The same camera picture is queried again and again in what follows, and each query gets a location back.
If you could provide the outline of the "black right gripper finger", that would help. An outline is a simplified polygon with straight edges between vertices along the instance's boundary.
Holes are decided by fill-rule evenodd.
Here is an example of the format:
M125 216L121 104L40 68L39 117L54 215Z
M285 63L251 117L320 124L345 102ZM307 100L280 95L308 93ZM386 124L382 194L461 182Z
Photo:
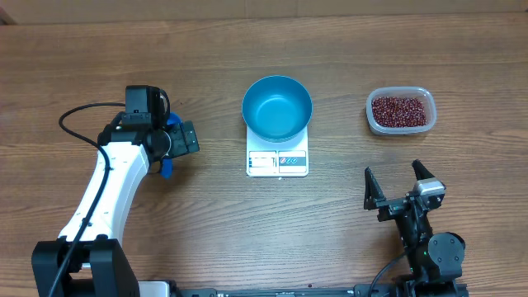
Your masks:
M427 168L422 164L419 159L416 159L412 162L412 168L418 181L434 177L434 175L427 170Z
M386 201L386 197L382 192L379 183L375 179L373 172L369 167L365 169L365 198L364 209L375 210L380 204Z

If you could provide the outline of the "blue plastic scoop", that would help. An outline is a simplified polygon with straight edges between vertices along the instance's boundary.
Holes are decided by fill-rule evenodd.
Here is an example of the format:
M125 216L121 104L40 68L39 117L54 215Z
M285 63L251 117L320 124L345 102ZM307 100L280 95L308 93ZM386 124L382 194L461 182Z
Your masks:
M161 159L161 167L160 167L160 175L165 179L170 178L172 175L172 157L169 156L169 152L172 148L172 140L169 135L169 131L172 128L174 128L176 125L181 124L181 122L182 122L181 118L176 113L174 112L169 113L169 117L167 119L167 128L165 129L168 142L169 142L169 146L168 146L167 152Z

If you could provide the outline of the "red beans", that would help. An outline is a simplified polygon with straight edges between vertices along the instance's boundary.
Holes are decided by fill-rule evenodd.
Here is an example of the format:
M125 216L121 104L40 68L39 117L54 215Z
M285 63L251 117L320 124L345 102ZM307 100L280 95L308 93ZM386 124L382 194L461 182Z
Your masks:
M371 103L375 121L387 128L418 127L427 124L423 103L417 97L378 97Z

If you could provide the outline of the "blue bowl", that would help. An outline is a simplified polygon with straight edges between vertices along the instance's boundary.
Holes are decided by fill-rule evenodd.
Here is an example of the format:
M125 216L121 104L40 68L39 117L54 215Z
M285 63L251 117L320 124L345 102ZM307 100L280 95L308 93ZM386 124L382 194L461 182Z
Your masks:
M257 80L241 104L246 126L270 142L293 139L306 128L314 113L309 91L299 81L282 75Z

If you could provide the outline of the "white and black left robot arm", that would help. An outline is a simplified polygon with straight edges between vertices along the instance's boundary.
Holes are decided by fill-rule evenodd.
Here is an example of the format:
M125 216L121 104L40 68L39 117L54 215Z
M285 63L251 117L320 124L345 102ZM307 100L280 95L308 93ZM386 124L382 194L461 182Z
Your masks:
M172 280L140 281L121 246L134 195L154 163L172 175L172 160L200 147L190 121L170 111L167 93L148 85L125 89L121 111L91 144L97 164L82 200L54 241L31 256L41 296L176 296Z

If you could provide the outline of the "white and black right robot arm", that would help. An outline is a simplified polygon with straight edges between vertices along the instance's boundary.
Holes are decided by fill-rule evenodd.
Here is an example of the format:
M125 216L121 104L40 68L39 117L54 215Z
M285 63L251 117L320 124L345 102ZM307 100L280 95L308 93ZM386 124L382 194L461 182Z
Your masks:
M420 160L412 162L416 176L413 189L389 200L370 168L365 169L365 210L377 210L378 221L396 223L403 252L384 266L368 286L368 296L467 296L462 276L465 241L456 233L433 233L427 215L441 207L445 184L430 173ZM410 273L380 284L383 274L406 258Z

